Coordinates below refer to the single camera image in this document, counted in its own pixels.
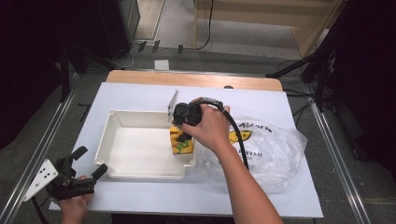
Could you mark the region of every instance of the plastic tray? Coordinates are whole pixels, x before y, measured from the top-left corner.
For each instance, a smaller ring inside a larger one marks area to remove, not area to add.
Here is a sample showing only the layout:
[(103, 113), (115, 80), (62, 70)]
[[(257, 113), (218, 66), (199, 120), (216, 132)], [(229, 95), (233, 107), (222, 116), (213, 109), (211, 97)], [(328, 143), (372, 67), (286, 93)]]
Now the plastic tray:
[(93, 162), (115, 178), (183, 178), (195, 152), (173, 154), (166, 119), (163, 112), (110, 111)]

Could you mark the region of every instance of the gray floor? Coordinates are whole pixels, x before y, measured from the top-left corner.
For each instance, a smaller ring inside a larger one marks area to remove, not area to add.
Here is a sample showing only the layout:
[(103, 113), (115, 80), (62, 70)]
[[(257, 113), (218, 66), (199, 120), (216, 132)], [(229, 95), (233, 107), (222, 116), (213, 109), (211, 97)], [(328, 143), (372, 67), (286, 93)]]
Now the gray floor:
[[(284, 61), (283, 59), (204, 51), (191, 51), (179, 55), (175, 49), (159, 49), (157, 53), (152, 54), (150, 48), (147, 47), (143, 52), (134, 52), (134, 65), (129, 69), (153, 69), (154, 61), (163, 59), (169, 60), (169, 66), (172, 70), (249, 74), (248, 76), (251, 77), (262, 77), (263, 74), (272, 73)], [(126, 55), (119, 60), (119, 63), (128, 63), (128, 60), (130, 59)], [(92, 103), (100, 83), (106, 80), (107, 73), (108, 71), (101, 65), (91, 63), (89, 72), (81, 76), (75, 97), (50, 145), (47, 158), (56, 160), (70, 153), (83, 125), (80, 119), (85, 108), (78, 106), (78, 104)], [(289, 77), (281, 78), (283, 88), (303, 91), (303, 84), (298, 81), (299, 74), (300, 70), (296, 70)], [(59, 105), (60, 93), (60, 90), (55, 91), (30, 119), (18, 139), (0, 150), (0, 158), (2, 159), (0, 165), (2, 170), (0, 177), (1, 209), (5, 206), (8, 194), (19, 180), (26, 163), (30, 160)], [(296, 111), (305, 105), (308, 99), (305, 97), (290, 97), (289, 101), (291, 111)], [(355, 160), (352, 146), (340, 121), (331, 110), (326, 109), (325, 114), (372, 221), (374, 223), (395, 223), (396, 185), (391, 180), (389, 172), (375, 162), (364, 163)], [(307, 108), (302, 114), (297, 128), (308, 138), (305, 155), (324, 214), (324, 218), (315, 220), (316, 223), (355, 223), (355, 217), (347, 196), (335, 172), (332, 159), (310, 108)], [(39, 194), (38, 200), (42, 202), (45, 197), (46, 193), (43, 190)], [(61, 214), (56, 211), (49, 211), (48, 206), (49, 203), (46, 203), (42, 210), (49, 222), (59, 222)], [(287, 218), (285, 222), (314, 223), (314, 220)], [(14, 223), (39, 223), (30, 202), (21, 204)], [(109, 214), (90, 212), (85, 223), (111, 223), (111, 219)]]

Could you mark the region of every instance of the metal frame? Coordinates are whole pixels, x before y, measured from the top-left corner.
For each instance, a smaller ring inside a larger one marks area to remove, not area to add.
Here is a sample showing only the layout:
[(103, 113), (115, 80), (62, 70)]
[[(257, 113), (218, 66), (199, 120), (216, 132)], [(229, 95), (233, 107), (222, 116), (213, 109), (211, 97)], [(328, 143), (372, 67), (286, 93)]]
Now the metal frame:
[(52, 117), (52, 120), (50, 121), (47, 130), (44, 132), (40, 142), (38, 143), (37, 148), (35, 149), (34, 154), (32, 155), (32, 159), (30, 159), (20, 180), (17, 182), (14, 189), (12, 190), (7, 204), (0, 216), (0, 223), (12, 223), (12, 220), (17, 215), (17, 212), (23, 200), (23, 196), (26, 190), (29, 188), (34, 175), (37, 173), (43, 160), (45, 159), (52, 139), (57, 133), (60, 124), (64, 120), (64, 116), (67, 113), (70, 103), (74, 98), (76, 87), (79, 82), (78, 74), (74, 74), (72, 82), (74, 84), (73, 89), (70, 91), (70, 94), (64, 99), (64, 101), (59, 104), (55, 115)]
[[(216, 73), (216, 72), (180, 72), (180, 71), (172, 71), (179, 72), (181, 74), (202, 74), (202, 75), (221, 75), (221, 76), (242, 76), (242, 74), (232, 74), (232, 73)], [(253, 74), (243, 74), (245, 77), (258, 77)], [(7, 201), (6, 207), (3, 210), (0, 216), (0, 223), (12, 223), (12, 220), (16, 216), (23, 199), (23, 195), (25, 191), (28, 189), (30, 181), (32, 180), (34, 174), (39, 169), (42, 161), (44, 160), (47, 151), (50, 147), (53, 137), (57, 133), (60, 124), (62, 123), (64, 116), (72, 102), (76, 88), (79, 83), (79, 74), (74, 74), (72, 82), (74, 83), (70, 94), (58, 106), (55, 115), (53, 116), (47, 130), (41, 138), (40, 143), (38, 144), (32, 159), (30, 159), (26, 169), (24, 170), (20, 180), (16, 184), (14, 190), (11, 192), (10, 197)], [(308, 84), (304, 84), (305, 91), (307, 93), (314, 93), (312, 88)], [(333, 164), (339, 175), (341, 184), (344, 187), (346, 192), (346, 197), (350, 203), (352, 211), (355, 215), (355, 218), (358, 223), (372, 223), (369, 215), (365, 209), (362, 198), (358, 192), (358, 189), (355, 186), (355, 183), (352, 180), (352, 177), (347, 169), (347, 166), (342, 158), (340, 150), (335, 143), (334, 137), (332, 136), (332, 132), (327, 123), (325, 115), (319, 112), (315, 103), (311, 105), (312, 111), (314, 113), (315, 119), (318, 122), (318, 126), (323, 135), (324, 141), (326, 143), (326, 147), (329, 150), (329, 153), (332, 157)]]
[[(305, 84), (304, 87), (307, 93), (314, 93), (309, 85)], [(346, 197), (350, 203), (357, 222), (361, 224), (372, 223), (364, 206), (361, 195), (359, 194), (359, 191), (356, 188), (352, 176), (347, 169), (347, 165), (343, 160), (340, 149), (335, 143), (334, 137), (332, 136), (332, 131), (330, 130), (325, 115), (319, 112), (318, 107), (315, 103), (311, 105), (311, 108), (312, 112), (314, 113), (315, 119), (318, 122), (318, 126), (323, 135), (326, 147), (329, 150), (330, 156), (332, 157), (332, 162), (335, 166), (335, 170), (337, 171), (341, 184), (344, 187)]]

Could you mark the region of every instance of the white table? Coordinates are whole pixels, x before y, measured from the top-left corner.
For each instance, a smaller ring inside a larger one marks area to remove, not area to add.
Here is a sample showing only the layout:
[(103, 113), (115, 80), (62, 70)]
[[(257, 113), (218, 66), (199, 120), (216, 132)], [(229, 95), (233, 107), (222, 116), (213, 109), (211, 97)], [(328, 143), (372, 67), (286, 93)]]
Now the white table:
[[(97, 167), (93, 158), (99, 146), (109, 110), (166, 111), (166, 106), (180, 89), (178, 102), (206, 96), (231, 107), (231, 115), (247, 115), (280, 128), (295, 128), (285, 92), (247, 91), (186, 86), (160, 86), (103, 83), (81, 130), (75, 149), (85, 146), (88, 152), (73, 168), (79, 175), (89, 175)], [(269, 198), (282, 217), (323, 217), (318, 195), (304, 158), (290, 185)], [(50, 209), (59, 209), (52, 204)], [(89, 210), (112, 213), (177, 214), (230, 216), (229, 195), (195, 168), (189, 168), (180, 180), (113, 179), (106, 175), (95, 186)]]

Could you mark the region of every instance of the plastic bag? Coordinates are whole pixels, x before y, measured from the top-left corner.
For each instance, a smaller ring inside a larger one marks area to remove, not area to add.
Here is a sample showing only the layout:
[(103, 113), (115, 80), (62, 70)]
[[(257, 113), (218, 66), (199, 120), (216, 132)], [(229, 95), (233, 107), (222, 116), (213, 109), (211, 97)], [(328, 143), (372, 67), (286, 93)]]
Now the plastic bag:
[[(283, 191), (297, 173), (307, 139), (295, 129), (281, 129), (259, 119), (242, 116), (233, 119), (244, 139), (250, 173), (266, 192)], [(237, 137), (230, 128), (230, 140), (242, 158)], [(198, 167), (214, 180), (225, 183), (216, 155), (200, 144), (196, 147), (200, 148)]]

